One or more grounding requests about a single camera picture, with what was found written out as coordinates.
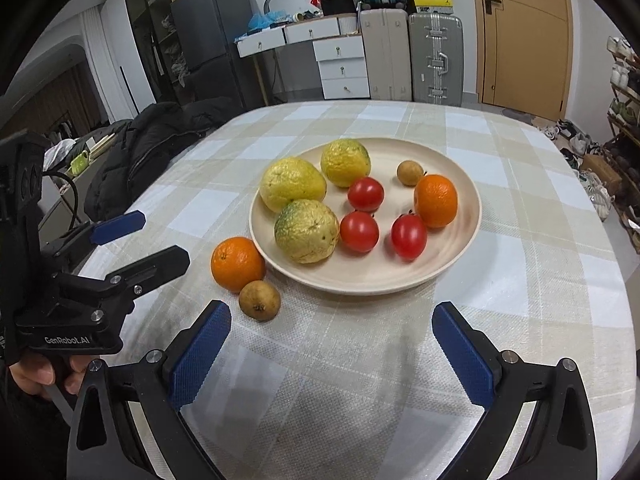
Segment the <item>person's left hand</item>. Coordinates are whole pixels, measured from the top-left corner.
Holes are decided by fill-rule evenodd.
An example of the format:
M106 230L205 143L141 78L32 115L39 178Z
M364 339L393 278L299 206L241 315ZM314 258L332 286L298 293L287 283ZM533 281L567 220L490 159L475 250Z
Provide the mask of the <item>person's left hand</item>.
M70 369L64 379L64 389L76 396L81 388L89 363L95 356L71 356ZM46 388L56 383L55 371L50 361L40 354L26 354L21 361L9 367L10 373L17 387L32 396L41 396L50 400Z

